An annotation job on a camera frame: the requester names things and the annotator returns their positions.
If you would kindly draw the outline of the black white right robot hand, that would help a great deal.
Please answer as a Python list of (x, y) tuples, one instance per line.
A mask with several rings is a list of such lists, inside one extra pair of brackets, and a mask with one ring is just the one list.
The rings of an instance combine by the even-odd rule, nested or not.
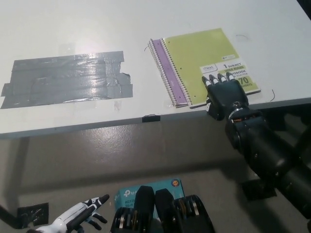
[(234, 111), (248, 107), (248, 98), (232, 73), (202, 76), (207, 90), (207, 112), (215, 120), (229, 118)]

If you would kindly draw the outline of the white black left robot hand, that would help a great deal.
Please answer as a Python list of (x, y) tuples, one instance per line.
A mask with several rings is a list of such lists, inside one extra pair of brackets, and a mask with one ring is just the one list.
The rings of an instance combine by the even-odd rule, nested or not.
[(84, 228), (82, 223), (86, 222), (93, 226), (96, 230), (100, 231), (101, 226), (95, 222), (93, 219), (96, 218), (103, 224), (107, 223), (107, 220), (97, 213), (97, 210), (109, 199), (109, 195), (105, 194), (101, 197), (91, 198), (84, 202), (79, 202), (72, 206), (59, 217), (57, 217), (54, 222), (47, 226), (42, 226), (37, 229), (29, 229), (29, 233), (70, 233), (76, 231), (78, 233), (83, 233)]

